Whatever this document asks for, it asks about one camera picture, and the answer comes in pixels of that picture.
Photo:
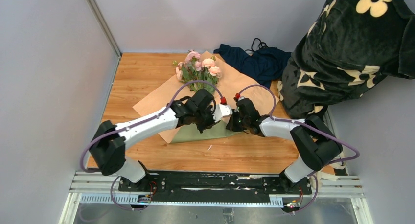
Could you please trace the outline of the fake rose stem two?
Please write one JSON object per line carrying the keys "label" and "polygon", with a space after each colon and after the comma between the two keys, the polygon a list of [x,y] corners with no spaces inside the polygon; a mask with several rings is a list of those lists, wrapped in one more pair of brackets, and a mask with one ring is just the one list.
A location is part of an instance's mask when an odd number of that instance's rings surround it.
{"label": "fake rose stem two", "polygon": [[173,61],[175,66],[176,78],[179,82],[186,84],[191,81],[202,79],[201,54],[195,50],[190,50],[183,62]]}

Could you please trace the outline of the wrapping paper sheet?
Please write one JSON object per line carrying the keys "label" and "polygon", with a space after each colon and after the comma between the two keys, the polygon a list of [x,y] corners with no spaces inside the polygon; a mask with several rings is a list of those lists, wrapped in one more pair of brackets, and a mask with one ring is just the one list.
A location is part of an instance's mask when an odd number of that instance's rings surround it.
{"label": "wrapping paper sheet", "polygon": [[[240,73],[220,59],[216,60],[216,64],[222,71],[222,78],[219,80],[217,87],[225,96],[227,103],[234,109],[236,106],[233,99],[235,95],[247,86],[253,84],[256,85],[257,82],[249,76]],[[166,106],[179,87],[182,86],[177,80],[175,67],[173,65],[171,65],[164,74],[167,74],[169,79],[133,106],[133,109],[140,116],[146,116]],[[246,89],[241,93],[241,96],[249,98],[253,102],[255,108],[259,111],[260,115],[269,114],[279,101],[278,98],[274,101],[273,94],[265,88],[258,86]],[[211,129],[204,130],[202,133],[197,130],[196,125],[191,124],[161,132],[159,135],[167,143],[228,137],[236,134],[236,132],[225,129],[228,121],[229,119],[225,118]]]}

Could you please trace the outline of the fake rose stem one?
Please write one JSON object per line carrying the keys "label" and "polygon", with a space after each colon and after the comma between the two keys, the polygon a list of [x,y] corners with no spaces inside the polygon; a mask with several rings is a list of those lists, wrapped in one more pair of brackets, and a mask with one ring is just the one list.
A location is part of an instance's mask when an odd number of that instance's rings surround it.
{"label": "fake rose stem one", "polygon": [[207,80],[215,87],[218,85],[221,78],[222,72],[218,66],[212,66],[207,68]]}

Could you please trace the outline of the fake rose stem three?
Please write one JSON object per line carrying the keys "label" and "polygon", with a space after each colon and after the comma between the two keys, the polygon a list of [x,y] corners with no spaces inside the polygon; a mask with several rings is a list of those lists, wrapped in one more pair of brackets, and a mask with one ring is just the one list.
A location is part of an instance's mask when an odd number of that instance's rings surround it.
{"label": "fake rose stem three", "polygon": [[218,84],[218,77],[214,76],[210,69],[215,67],[216,57],[211,56],[210,58],[205,58],[203,60],[197,59],[196,57],[192,58],[193,64],[193,74],[195,80],[207,81],[215,86]]}

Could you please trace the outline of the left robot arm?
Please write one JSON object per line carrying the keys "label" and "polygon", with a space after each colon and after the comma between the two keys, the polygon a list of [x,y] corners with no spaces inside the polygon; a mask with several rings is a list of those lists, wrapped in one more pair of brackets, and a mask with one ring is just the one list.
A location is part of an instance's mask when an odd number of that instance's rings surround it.
{"label": "left robot arm", "polygon": [[99,126],[89,152],[102,175],[126,178],[136,190],[145,191],[150,185],[147,171],[139,161],[126,156],[126,150],[150,136],[184,125],[194,124],[203,132],[221,120],[220,114],[220,105],[213,95],[202,89],[129,122],[115,125],[105,121]]}

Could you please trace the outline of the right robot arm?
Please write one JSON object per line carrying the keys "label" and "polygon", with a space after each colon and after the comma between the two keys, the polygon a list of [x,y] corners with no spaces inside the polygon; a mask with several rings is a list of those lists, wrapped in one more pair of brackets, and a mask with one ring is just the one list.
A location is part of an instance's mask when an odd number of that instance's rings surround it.
{"label": "right robot arm", "polygon": [[260,137],[278,137],[292,140],[299,158],[279,174],[279,186],[285,193],[293,193],[299,182],[327,166],[342,151],[341,143],[317,116],[289,120],[260,115],[253,102],[242,96],[235,98],[236,107],[226,128]]}

